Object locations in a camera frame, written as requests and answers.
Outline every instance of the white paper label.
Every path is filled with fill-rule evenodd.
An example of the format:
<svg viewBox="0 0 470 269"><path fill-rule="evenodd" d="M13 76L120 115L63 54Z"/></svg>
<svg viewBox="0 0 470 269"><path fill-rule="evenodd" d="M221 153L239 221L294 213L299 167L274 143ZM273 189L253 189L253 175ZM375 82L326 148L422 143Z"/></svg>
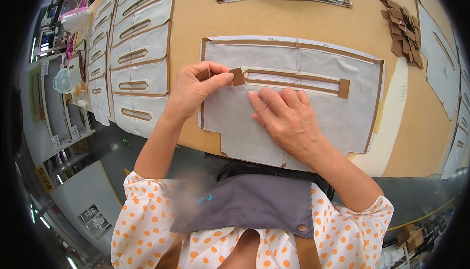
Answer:
<svg viewBox="0 0 470 269"><path fill-rule="evenodd" d="M60 149L60 141L59 141L58 135L53 136L51 141L52 141L52 146L54 147L54 150Z"/></svg>
<svg viewBox="0 0 470 269"><path fill-rule="evenodd" d="M41 61L41 76L47 75L49 73L49 61Z"/></svg>
<svg viewBox="0 0 470 269"><path fill-rule="evenodd" d="M72 140L76 141L80 138L79 130L77 129L77 125L70 127L70 135L72 136Z"/></svg>

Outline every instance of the gray floor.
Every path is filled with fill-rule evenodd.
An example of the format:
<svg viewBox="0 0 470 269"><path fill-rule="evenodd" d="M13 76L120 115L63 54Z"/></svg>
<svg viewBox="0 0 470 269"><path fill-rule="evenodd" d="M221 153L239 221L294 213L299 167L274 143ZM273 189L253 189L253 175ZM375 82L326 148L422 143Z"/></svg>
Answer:
<svg viewBox="0 0 470 269"><path fill-rule="evenodd" d="M122 187L126 177L124 168L129 171L133 170L135 160L146 139L123 131L113 122L110 127L103 126L94 120L93 115L90 115L90 120L96 129L95 135L88 139L90 152L96 159L102 161L113 188L121 201L124 202L126 200ZM130 148L123 143L123 138L130 141ZM181 174L185 172L203 174L204 155L204 152L191 148L175 149L168 178L181 177ZM467 181L467 175L465 168L447 180L441 180L438 174L418 178L374 177L395 209L390 228L415 221L444 205L445 207L434 213L432 217L452 209L456 201L447 203L456 197L458 198ZM335 195L334 201L341 202L337 195ZM390 231L385 240L395 237L397 232L398 229Z"/></svg>

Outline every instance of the cardboard corner piece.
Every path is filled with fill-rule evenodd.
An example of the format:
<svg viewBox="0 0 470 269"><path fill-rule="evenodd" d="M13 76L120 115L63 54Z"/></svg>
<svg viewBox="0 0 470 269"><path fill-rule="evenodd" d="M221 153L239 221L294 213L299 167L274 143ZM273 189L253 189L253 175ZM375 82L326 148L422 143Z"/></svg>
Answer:
<svg viewBox="0 0 470 269"><path fill-rule="evenodd" d="M235 68L230 70L229 72L232 72L234 74L234 78L232 80L233 86L245 84L245 78L243 77L242 68Z"/></svg>
<svg viewBox="0 0 470 269"><path fill-rule="evenodd" d="M338 97L347 99L349 96L349 85L351 81L348 79L339 79L339 90L338 90Z"/></svg>
<svg viewBox="0 0 470 269"><path fill-rule="evenodd" d="M209 71L209 69L202 70L201 72L196 74L197 80L201 82L209 79L210 77L211 77L211 72Z"/></svg>

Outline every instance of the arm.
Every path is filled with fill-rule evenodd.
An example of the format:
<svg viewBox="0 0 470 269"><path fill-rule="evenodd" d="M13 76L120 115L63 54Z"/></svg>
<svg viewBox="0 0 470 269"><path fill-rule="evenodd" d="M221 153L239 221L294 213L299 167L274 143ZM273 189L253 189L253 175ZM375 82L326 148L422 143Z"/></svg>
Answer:
<svg viewBox="0 0 470 269"><path fill-rule="evenodd" d="M262 88L258 94L249 91L248 99L256 110L252 118L266 129L274 143L325 178L347 208L366 210L384 195L372 178L322 136L303 90L295 92L288 87L277 93Z"/></svg>
<svg viewBox="0 0 470 269"><path fill-rule="evenodd" d="M199 82L196 74L208 68L213 76ZM184 122L209 94L232 81L234 75L228 70L209 61L181 68L165 110L135 162L134 172L143 178L166 178Z"/></svg>

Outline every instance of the sign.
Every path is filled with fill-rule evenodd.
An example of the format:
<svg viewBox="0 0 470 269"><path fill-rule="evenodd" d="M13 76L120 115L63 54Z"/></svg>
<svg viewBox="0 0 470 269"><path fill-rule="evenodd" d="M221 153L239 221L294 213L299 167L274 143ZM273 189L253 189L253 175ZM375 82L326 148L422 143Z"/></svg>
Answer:
<svg viewBox="0 0 470 269"><path fill-rule="evenodd" d="M72 136L72 140L73 141L76 141L77 139L80 138L80 133L77 129L77 125L74 125L72 127L70 127L70 135Z"/></svg>
<svg viewBox="0 0 470 269"><path fill-rule="evenodd" d="M49 60L41 61L41 76L49 74Z"/></svg>
<svg viewBox="0 0 470 269"><path fill-rule="evenodd" d="M58 135L53 136L51 141L52 141L52 146L54 147L54 150L60 149L60 141L59 141Z"/></svg>
<svg viewBox="0 0 470 269"><path fill-rule="evenodd" d="M41 181L41 184L47 193L50 193L54 190L54 186L51 183L51 179L46 169L44 168L44 165L41 165L36 168L36 174L38 175L39 181Z"/></svg>

